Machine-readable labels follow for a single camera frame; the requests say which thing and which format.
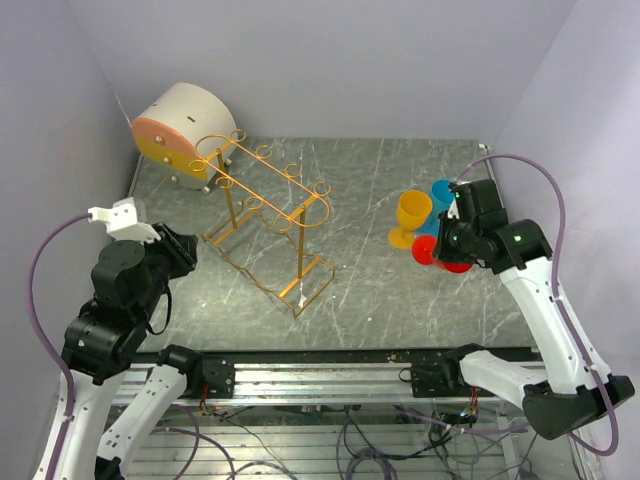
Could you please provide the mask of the red plastic wine glass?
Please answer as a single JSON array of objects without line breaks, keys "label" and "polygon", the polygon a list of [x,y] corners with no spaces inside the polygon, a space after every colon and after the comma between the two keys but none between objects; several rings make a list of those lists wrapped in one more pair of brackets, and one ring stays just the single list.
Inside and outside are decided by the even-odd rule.
[{"label": "red plastic wine glass", "polygon": [[417,237],[411,247],[414,260],[421,265],[434,265],[453,274],[463,274],[473,268],[472,264],[450,263],[437,260],[435,257],[436,245],[437,238],[434,236],[422,235]]}]

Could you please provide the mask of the blue plastic wine glass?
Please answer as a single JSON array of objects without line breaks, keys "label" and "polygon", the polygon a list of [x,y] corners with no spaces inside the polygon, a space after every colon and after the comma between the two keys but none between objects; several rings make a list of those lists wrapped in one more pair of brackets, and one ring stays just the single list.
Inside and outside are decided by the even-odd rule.
[{"label": "blue plastic wine glass", "polygon": [[439,232],[439,214],[446,212],[454,201],[454,194],[449,188],[451,181],[449,179],[440,179],[435,181],[429,191],[429,197],[432,201],[432,211],[428,215],[425,223],[416,230],[419,235],[438,236]]}]

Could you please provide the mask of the yellow plastic wine glass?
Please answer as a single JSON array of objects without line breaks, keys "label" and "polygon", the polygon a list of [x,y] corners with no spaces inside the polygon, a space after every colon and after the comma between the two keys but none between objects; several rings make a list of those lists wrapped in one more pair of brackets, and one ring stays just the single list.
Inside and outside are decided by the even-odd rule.
[{"label": "yellow plastic wine glass", "polygon": [[426,222],[432,208],[432,200],[425,192],[404,192],[396,209],[398,225],[388,234],[390,244],[397,249],[409,249],[414,243],[415,230]]}]

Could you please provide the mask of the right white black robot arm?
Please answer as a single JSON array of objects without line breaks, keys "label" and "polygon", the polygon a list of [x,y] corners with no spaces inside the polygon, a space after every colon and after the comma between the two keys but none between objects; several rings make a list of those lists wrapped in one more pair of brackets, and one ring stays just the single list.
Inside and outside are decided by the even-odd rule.
[{"label": "right white black robot arm", "polygon": [[434,249],[441,263],[489,269],[516,301],[535,340],[541,370],[530,370],[477,344],[446,352],[442,387],[459,396],[472,387],[520,408],[541,437],[553,440],[608,415],[635,394],[595,351],[556,278],[553,251],[530,219],[508,219],[490,179],[456,183],[453,202],[438,216]]}]

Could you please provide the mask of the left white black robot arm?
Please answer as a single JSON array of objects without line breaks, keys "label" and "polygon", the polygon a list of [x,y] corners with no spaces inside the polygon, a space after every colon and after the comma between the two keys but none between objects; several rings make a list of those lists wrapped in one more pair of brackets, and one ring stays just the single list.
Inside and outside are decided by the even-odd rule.
[{"label": "left white black robot arm", "polygon": [[113,424],[112,403],[169,283],[197,265],[198,239],[162,223],[141,239],[127,235],[104,247],[91,272],[92,298],[64,334],[57,408],[37,479],[123,479],[133,456],[179,397],[203,387],[202,353],[171,345],[160,351],[142,390]]}]

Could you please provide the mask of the round white drawer box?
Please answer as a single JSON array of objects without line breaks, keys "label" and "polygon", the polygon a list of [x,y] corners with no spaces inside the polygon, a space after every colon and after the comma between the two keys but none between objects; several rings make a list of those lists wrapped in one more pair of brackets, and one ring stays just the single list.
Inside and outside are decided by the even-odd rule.
[{"label": "round white drawer box", "polygon": [[218,172],[200,158],[229,156],[239,139],[236,122],[224,103],[208,90],[178,82],[132,122],[142,156],[170,181],[193,190],[209,189]]}]

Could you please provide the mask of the aluminium mounting rail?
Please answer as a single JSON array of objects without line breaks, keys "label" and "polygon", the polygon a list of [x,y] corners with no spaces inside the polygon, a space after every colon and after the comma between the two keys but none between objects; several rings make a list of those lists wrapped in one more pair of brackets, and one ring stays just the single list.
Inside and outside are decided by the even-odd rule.
[{"label": "aluminium mounting rail", "polygon": [[108,405],[163,395],[181,405],[223,407],[418,404],[462,401],[468,387],[449,389],[437,373],[415,373],[409,364],[230,364],[224,359],[133,364],[112,379]]}]

